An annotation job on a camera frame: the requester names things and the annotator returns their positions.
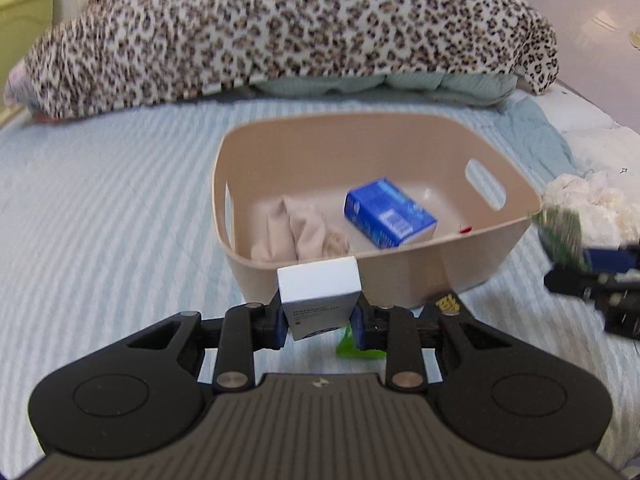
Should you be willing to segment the white pillow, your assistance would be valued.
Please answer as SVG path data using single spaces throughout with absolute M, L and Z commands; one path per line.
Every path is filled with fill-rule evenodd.
M 560 84 L 534 96 L 550 124 L 561 133 L 582 172 L 639 175 L 639 133 Z

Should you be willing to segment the green plastic storage bin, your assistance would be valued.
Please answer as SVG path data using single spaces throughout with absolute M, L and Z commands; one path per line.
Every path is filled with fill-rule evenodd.
M 54 0 L 1 0 L 1 87 L 30 46 L 53 23 Z

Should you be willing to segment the striped light blue bedsheet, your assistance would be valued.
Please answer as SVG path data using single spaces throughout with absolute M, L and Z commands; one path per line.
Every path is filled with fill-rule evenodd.
M 210 182 L 224 135 L 242 122 L 329 112 L 411 112 L 461 122 L 509 157 L 534 188 L 574 172 L 570 149 L 533 99 L 492 110 L 412 94 L 362 100 L 200 101 L 80 122 L 15 119 L 1 129 L 1 472 L 40 459 L 27 416 L 52 370 L 162 318 L 218 318 L 244 302 L 217 243 Z M 599 453 L 639 458 L 639 343 L 599 313 L 549 295 L 534 230 L 485 284 L 461 294 L 474 315 L 596 375 L 614 414 Z

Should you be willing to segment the pink headboard with flower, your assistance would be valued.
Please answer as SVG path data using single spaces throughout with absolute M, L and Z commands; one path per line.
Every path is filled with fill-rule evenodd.
M 527 0 L 551 22 L 562 84 L 639 128 L 639 0 Z

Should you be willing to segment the black box gold lettering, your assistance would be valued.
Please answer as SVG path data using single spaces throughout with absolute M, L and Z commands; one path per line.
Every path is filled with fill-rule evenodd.
M 452 318 L 469 313 L 465 304 L 455 292 L 444 292 L 424 304 L 418 319 L 424 323 L 436 323 L 443 316 Z

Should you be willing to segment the leopard print blanket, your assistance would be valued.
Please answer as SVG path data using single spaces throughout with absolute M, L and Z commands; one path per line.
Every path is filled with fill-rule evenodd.
M 282 77 L 559 76 L 551 23 L 525 0 L 90 0 L 10 71 L 6 105 L 51 120 Z

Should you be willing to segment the clear bag dried herbs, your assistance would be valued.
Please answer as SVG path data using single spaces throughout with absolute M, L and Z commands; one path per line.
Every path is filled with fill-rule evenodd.
M 549 260 L 578 271 L 590 271 L 582 244 L 579 214 L 560 206 L 543 206 L 533 215 L 542 249 Z

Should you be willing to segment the green snack packet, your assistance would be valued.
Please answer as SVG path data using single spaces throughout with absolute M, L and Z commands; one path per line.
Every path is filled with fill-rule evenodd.
M 335 349 L 335 354 L 341 359 L 351 360 L 384 360 L 386 352 L 382 350 L 360 350 L 356 346 L 356 340 L 352 333 L 352 328 L 345 327 L 343 337 Z

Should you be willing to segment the blue tissue pack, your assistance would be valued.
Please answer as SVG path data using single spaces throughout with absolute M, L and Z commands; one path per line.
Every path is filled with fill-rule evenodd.
M 344 216 L 378 249 L 433 237 L 437 219 L 386 178 L 352 188 Z

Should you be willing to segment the white fluffy plush toy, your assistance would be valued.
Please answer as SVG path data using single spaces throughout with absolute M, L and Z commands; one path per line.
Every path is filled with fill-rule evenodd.
M 614 188 L 604 172 L 581 178 L 561 174 L 544 188 L 544 206 L 578 215 L 587 247 L 618 247 L 639 241 L 639 202 Z

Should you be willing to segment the white small carton box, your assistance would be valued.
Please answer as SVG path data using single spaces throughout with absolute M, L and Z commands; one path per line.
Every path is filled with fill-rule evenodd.
M 361 294 L 358 262 L 343 257 L 277 270 L 283 312 L 294 340 L 345 326 Z

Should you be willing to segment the teal quilted comforter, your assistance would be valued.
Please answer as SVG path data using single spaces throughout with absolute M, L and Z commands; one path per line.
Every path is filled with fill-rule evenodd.
M 358 77 L 282 77 L 254 87 L 280 98 L 312 98 L 330 93 L 355 94 L 376 88 L 421 92 L 437 102 L 491 107 L 504 102 L 518 85 L 511 74 L 402 73 Z

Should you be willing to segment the beige plastic storage basket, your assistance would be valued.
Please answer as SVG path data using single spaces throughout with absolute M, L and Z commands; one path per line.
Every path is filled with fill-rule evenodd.
M 412 308 L 489 280 L 541 200 L 487 141 L 452 119 L 341 113 L 261 120 L 222 139 L 215 228 L 245 299 L 265 302 L 277 270 L 302 261 L 273 243 L 309 207 L 347 238 L 364 294 Z

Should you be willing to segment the beige cloth in basket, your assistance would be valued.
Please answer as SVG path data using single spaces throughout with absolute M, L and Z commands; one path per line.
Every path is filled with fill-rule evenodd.
M 282 195 L 268 211 L 265 234 L 250 248 L 254 261 L 287 263 L 343 257 L 347 235 L 330 226 L 313 204 Z

